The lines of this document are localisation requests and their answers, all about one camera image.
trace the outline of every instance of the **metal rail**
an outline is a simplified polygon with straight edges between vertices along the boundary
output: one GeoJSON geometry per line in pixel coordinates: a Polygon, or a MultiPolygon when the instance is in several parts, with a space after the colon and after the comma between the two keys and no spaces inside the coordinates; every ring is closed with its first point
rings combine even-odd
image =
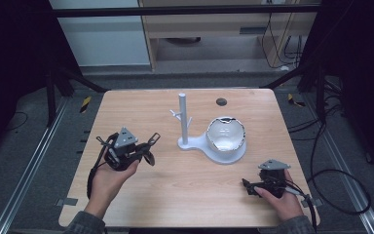
{"type": "Polygon", "coordinates": [[[15,215],[18,212],[20,204],[23,201],[23,198],[28,191],[30,183],[34,178],[36,172],[38,171],[39,165],[41,164],[42,159],[45,156],[45,153],[50,145],[50,142],[56,132],[56,129],[59,125],[60,120],[65,112],[66,104],[68,103],[69,98],[63,97],[59,104],[59,108],[57,110],[57,116],[53,122],[53,124],[46,129],[44,132],[38,146],[35,149],[35,152],[29,161],[28,166],[25,169],[22,177],[19,180],[17,188],[15,189],[14,193],[11,196],[8,204],[6,205],[4,211],[0,215],[0,234],[5,234],[8,232],[12,221],[14,220],[15,215]]]}

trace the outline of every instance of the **white stand base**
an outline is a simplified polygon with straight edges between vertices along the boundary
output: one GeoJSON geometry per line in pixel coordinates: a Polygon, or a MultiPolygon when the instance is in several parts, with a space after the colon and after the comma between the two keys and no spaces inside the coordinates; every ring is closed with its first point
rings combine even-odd
{"type": "Polygon", "coordinates": [[[203,151],[207,158],[209,158],[214,163],[228,165],[236,163],[244,156],[246,142],[242,144],[242,147],[230,153],[216,151],[208,145],[206,140],[206,133],[204,133],[199,137],[188,136],[187,144],[183,144],[183,139],[181,137],[178,139],[178,146],[182,150],[199,149],[203,151]]]}

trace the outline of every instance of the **white stand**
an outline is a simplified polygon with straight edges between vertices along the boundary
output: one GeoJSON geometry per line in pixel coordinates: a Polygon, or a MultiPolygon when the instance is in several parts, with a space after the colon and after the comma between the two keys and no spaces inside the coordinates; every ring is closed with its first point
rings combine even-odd
{"type": "Polygon", "coordinates": [[[242,147],[232,152],[223,152],[214,150],[208,141],[206,140],[206,133],[203,133],[199,137],[188,136],[188,127],[190,126],[192,118],[187,123],[187,108],[186,108],[186,96],[185,94],[179,94],[180,112],[175,113],[171,110],[171,113],[181,122],[181,138],[178,139],[178,147],[182,150],[193,150],[198,149],[204,152],[204,154],[214,163],[228,165],[239,161],[245,153],[246,142],[243,143],[242,147]]]}

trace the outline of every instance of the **hand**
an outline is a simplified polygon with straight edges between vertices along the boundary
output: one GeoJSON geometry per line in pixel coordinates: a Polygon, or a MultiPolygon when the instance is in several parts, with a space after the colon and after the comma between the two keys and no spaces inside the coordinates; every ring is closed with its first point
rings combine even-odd
{"type": "MultiPolygon", "coordinates": [[[[287,170],[284,170],[284,175],[287,180],[293,181],[290,173],[287,170]]],[[[259,187],[256,187],[254,189],[260,196],[266,199],[266,201],[275,208],[281,221],[287,221],[296,216],[303,215],[302,208],[300,207],[300,202],[295,195],[284,192],[281,198],[277,198],[266,189],[259,187]]]]}
{"type": "Polygon", "coordinates": [[[117,196],[124,182],[135,174],[138,163],[139,161],[135,160],[122,172],[114,171],[107,164],[100,166],[93,178],[91,198],[84,211],[103,219],[109,205],[117,196]]]}

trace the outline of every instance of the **sleeve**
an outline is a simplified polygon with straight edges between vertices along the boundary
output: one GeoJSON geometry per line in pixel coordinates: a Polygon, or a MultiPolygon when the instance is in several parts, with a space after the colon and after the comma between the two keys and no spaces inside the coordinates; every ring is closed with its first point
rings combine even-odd
{"type": "Polygon", "coordinates": [[[98,217],[85,212],[78,212],[63,233],[98,234],[103,232],[104,227],[105,222],[98,217]]]}
{"type": "Polygon", "coordinates": [[[309,222],[307,216],[297,216],[292,219],[289,219],[286,222],[283,222],[277,227],[277,233],[286,233],[286,234],[306,234],[306,233],[315,233],[315,230],[312,224],[309,222]]]}

